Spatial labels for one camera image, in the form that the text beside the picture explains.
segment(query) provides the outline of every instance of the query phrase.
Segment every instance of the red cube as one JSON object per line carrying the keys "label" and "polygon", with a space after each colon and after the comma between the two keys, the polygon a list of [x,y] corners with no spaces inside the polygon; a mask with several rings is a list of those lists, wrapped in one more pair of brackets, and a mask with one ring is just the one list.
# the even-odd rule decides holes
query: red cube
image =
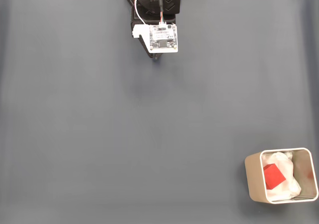
{"label": "red cube", "polygon": [[268,164],[264,167],[264,175],[266,181],[266,188],[271,190],[286,180],[284,175],[280,172],[276,164]]}

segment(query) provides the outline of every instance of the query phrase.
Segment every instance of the white plastic bag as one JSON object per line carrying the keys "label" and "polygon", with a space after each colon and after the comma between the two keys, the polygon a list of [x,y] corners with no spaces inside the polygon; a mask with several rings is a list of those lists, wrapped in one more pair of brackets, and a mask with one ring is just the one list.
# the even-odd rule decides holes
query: white plastic bag
{"label": "white plastic bag", "polygon": [[292,152],[263,154],[263,167],[274,163],[286,178],[285,181],[276,186],[274,189],[267,190],[267,196],[270,201],[288,200],[300,194],[301,187],[294,178],[294,164],[292,159]]}

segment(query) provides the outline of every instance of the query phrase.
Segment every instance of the table surface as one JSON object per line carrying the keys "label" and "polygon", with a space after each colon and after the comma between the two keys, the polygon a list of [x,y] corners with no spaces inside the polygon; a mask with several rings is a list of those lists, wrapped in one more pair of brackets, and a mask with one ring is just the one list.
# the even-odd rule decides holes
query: table surface
{"label": "table surface", "polygon": [[244,159],[317,145],[319,0],[182,0],[154,63],[126,0],[1,0],[1,224],[317,224]]}

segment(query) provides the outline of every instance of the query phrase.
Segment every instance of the gray backdrop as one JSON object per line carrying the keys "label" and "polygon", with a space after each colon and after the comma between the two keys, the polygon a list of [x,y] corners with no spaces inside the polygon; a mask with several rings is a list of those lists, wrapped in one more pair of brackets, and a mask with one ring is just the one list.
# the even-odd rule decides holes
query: gray backdrop
{"label": "gray backdrop", "polygon": [[0,223],[318,223],[246,156],[317,146],[319,0],[182,0],[153,63],[126,0],[1,0]]}

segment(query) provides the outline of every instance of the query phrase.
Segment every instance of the sticker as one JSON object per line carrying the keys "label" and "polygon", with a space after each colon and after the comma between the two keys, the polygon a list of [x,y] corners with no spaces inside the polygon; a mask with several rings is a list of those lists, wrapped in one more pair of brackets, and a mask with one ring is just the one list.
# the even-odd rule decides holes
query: sticker
{"label": "sticker", "polygon": [[153,40],[154,41],[170,40],[173,38],[174,38],[174,31],[172,29],[153,31]]}

